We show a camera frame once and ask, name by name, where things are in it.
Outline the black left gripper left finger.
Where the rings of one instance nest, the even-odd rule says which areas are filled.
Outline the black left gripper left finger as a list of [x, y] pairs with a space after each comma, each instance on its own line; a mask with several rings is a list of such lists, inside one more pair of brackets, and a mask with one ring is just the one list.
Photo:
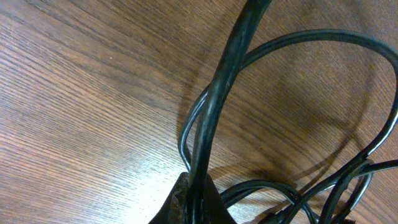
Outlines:
[[187, 209], [185, 206], [188, 191], [189, 174], [182, 172], [163, 206], [149, 224], [185, 224], [187, 223]]

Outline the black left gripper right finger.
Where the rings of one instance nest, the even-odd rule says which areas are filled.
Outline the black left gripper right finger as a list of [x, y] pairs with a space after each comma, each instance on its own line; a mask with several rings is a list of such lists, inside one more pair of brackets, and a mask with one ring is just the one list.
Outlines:
[[203, 194], [205, 215], [211, 224], [236, 224], [223, 203], [212, 178], [207, 175]]

